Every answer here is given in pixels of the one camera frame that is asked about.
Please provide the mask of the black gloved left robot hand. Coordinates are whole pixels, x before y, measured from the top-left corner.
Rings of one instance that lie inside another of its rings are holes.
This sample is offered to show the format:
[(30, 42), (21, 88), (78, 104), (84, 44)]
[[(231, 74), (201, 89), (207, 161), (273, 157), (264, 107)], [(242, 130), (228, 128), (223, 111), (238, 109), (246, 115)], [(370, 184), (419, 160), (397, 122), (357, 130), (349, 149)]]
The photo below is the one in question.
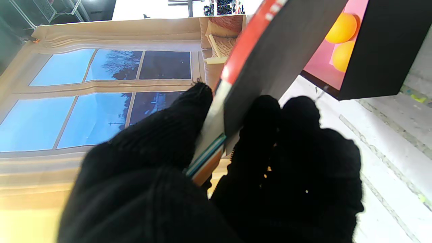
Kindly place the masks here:
[(351, 243), (361, 152), (306, 96), (251, 105), (211, 198), (183, 172), (213, 100), (196, 83), (85, 156), (59, 243)]

